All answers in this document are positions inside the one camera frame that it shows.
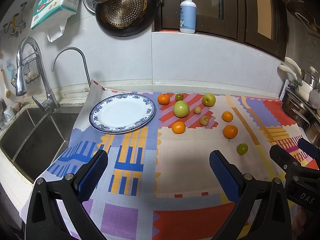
window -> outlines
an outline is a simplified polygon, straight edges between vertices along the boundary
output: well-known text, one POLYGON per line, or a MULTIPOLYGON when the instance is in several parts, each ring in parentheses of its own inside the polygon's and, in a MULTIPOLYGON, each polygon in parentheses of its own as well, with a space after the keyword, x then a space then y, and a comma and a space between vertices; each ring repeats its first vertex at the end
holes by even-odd
MULTIPOLYGON (((155 29, 178 30, 180 3, 164 0, 155 29)), ((222 36, 255 46, 284 59, 286 9, 280 0, 193 0, 197 5, 196 32, 222 36)))

wire basket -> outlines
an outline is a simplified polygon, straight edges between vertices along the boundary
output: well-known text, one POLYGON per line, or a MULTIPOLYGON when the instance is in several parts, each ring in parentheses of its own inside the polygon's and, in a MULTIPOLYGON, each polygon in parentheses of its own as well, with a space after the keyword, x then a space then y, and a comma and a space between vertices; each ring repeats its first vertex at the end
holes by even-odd
MULTIPOLYGON (((39 67, 38 67, 36 58, 32 58, 28 60, 25 64, 23 64, 22 68, 23 68, 23 73, 24 73, 24 77, 26 79, 27 84, 37 79, 38 77, 40 77, 39 67)), ((12 78, 11 78, 11 84, 14 87, 16 87, 16 83, 17 83, 17 73, 18 73, 18 69, 16 68, 13 71, 12 78)))

faucet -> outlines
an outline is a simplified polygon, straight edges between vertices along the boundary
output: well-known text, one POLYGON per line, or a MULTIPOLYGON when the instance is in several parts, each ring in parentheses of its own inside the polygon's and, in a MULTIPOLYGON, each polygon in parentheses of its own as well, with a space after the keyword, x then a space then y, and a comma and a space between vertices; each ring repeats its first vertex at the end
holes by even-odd
POLYGON ((89 72, 88 72, 87 61, 85 60, 85 56, 84 56, 83 52, 82 52, 81 50, 79 50, 78 48, 76 48, 76 47, 67 47, 67 48, 64 48, 64 49, 62 49, 61 51, 59 51, 59 53, 56 55, 56 57, 55 57, 54 60, 53 60, 51 72, 53 72, 54 64, 56 63, 57 58, 59 57, 59 55, 60 55, 62 52, 66 51, 66 50, 69 50, 69 49, 75 50, 75 51, 77 51, 77 52, 80 53, 80 55, 81 55, 81 57, 82 57, 82 60, 83 60, 84 70, 85 70, 85 74, 86 74, 86 76, 87 76, 88 84, 89 84, 89 87, 91 87, 91 79, 90 79, 89 72))
POLYGON ((59 104, 56 100, 56 97, 54 96, 54 93, 50 88, 47 75, 45 74, 44 64, 43 64, 39 45, 35 41, 35 39, 32 37, 24 38, 18 47, 18 52, 17 52, 18 70, 17 70, 16 96, 20 97, 28 92, 27 86, 26 86, 26 79, 24 76, 24 70, 23 70, 23 50, 26 44, 31 45, 31 47, 35 51, 40 76, 42 78, 42 82, 45 88, 45 93, 47 96, 47 100, 44 101, 43 103, 39 102, 34 96, 32 96, 32 99, 38 105, 38 107, 43 111, 46 111, 49 107, 51 107, 52 110, 56 110, 59 108, 59 104))

sink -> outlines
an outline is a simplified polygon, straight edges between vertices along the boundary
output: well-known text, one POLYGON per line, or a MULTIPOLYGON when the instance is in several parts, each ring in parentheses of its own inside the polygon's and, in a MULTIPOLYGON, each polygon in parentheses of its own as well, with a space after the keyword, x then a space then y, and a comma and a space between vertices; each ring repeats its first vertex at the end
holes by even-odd
POLYGON ((55 112, 28 108, 0 139, 0 148, 31 181, 67 148, 81 107, 60 107, 55 112))

screw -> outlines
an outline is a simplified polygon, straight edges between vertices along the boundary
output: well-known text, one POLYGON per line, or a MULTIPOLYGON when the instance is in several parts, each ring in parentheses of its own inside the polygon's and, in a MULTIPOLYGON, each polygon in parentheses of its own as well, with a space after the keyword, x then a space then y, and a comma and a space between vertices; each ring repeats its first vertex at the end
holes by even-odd
POLYGON ((42 182, 43 182, 43 179, 42 179, 42 178, 39 178, 39 179, 37 179, 37 181, 36 181, 36 183, 37 183, 38 185, 40 185, 42 182))
POLYGON ((276 183, 276 184, 281 184, 281 179, 275 178, 275 183, 276 183))
POLYGON ((68 173, 66 176, 64 176, 64 178, 66 180, 71 180, 73 178, 73 174, 72 173, 68 173))
POLYGON ((249 174, 249 173, 246 173, 246 174, 244 174, 244 178, 245 178, 246 180, 252 180, 252 175, 249 174))

